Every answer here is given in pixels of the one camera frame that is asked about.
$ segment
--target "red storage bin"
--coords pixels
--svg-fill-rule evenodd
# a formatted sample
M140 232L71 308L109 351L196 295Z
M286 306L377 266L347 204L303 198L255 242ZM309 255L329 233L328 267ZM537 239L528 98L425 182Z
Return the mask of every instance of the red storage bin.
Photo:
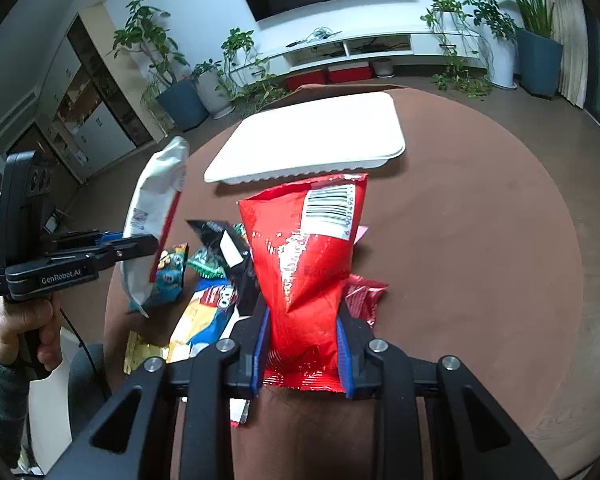
M373 77L368 61L342 63L329 67L329 81L332 83L347 83L362 81Z
M293 92L296 88L307 84L326 85L327 78L324 75L324 70L311 70L311 72L302 72L299 74L290 75L285 79L286 87Z

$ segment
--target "human hand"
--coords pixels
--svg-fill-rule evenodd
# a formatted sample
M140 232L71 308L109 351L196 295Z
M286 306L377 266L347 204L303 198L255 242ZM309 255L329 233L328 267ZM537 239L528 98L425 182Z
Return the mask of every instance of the human hand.
M18 358L18 336L29 330L40 330L38 360L49 372L62 362L60 349L60 303L38 299L10 303L0 298L0 364L12 365Z

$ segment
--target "red foil wrapper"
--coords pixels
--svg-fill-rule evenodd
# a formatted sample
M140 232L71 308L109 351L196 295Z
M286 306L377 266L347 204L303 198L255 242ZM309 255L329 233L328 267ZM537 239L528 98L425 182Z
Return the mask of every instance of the red foil wrapper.
M373 328L376 324L378 302L389 285L350 274L342 296L349 307L351 317L366 321Z
M343 391L336 315L365 191L365 174L338 174L282 184L239 203L271 312L265 378L279 386Z

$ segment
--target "white tv cabinet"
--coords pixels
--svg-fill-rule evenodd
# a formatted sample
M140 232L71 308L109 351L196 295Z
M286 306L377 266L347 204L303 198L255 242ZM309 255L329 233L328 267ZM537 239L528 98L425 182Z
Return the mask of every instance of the white tv cabinet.
M477 34L461 34L457 30L448 30L445 31L445 36L449 43L455 46L458 56L478 61L478 54L474 52L478 50ZM343 61L391 57L394 58L395 64L400 64L406 57L444 54L441 39L426 26L403 30L364 28L338 32L326 40L252 53L249 59L238 60L238 66L231 72L233 79L239 84L258 80L264 70L253 63L256 56L261 60L266 59L262 65L269 73L286 75ZM480 66L479 62L470 64Z

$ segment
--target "black snack bag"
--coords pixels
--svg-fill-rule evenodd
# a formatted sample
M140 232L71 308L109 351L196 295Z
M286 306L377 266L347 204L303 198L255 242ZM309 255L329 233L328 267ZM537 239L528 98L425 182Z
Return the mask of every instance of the black snack bag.
M187 220L203 245L211 251L224 269L238 293L235 304L241 316L251 316L260 293L253 269L251 252L244 239L229 222L215 220Z

